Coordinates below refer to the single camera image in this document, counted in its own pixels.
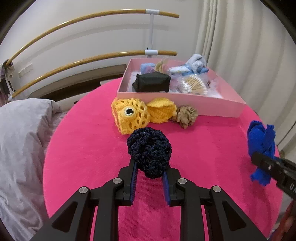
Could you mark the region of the person's right hand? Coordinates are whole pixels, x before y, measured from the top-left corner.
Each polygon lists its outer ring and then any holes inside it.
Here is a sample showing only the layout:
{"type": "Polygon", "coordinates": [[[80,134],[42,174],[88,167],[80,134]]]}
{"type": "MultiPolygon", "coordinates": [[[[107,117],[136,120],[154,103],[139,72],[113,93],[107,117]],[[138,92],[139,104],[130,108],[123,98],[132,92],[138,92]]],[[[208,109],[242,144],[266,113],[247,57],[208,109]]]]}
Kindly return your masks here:
{"type": "Polygon", "coordinates": [[[290,203],[278,228],[268,240],[295,240],[295,200],[290,203]]]}

